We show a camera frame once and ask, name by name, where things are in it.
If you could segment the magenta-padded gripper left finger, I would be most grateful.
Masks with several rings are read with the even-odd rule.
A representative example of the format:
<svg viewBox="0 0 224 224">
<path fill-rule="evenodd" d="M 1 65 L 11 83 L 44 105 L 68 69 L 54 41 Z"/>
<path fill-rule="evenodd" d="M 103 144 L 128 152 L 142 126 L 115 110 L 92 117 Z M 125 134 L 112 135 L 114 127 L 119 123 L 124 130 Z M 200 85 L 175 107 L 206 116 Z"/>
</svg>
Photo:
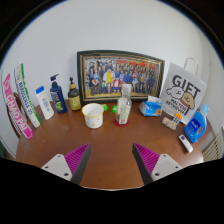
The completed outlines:
<svg viewBox="0 0 224 224">
<path fill-rule="evenodd" d="M 42 169 L 79 185 L 90 154 L 91 144 L 87 143 L 66 155 L 56 154 L 42 166 Z"/>
</svg>

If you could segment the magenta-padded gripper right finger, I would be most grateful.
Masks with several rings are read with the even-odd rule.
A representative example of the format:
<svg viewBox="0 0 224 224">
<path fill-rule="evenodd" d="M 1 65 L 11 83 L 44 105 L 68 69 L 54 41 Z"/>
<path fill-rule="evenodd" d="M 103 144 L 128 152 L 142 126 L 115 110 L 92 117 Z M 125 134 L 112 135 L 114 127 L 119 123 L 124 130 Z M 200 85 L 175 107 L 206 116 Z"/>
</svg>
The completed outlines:
<svg viewBox="0 0 224 224">
<path fill-rule="evenodd" d="M 182 169 L 168 154 L 158 155 L 154 151 L 137 143 L 133 144 L 132 153 L 145 185 Z"/>
</svg>

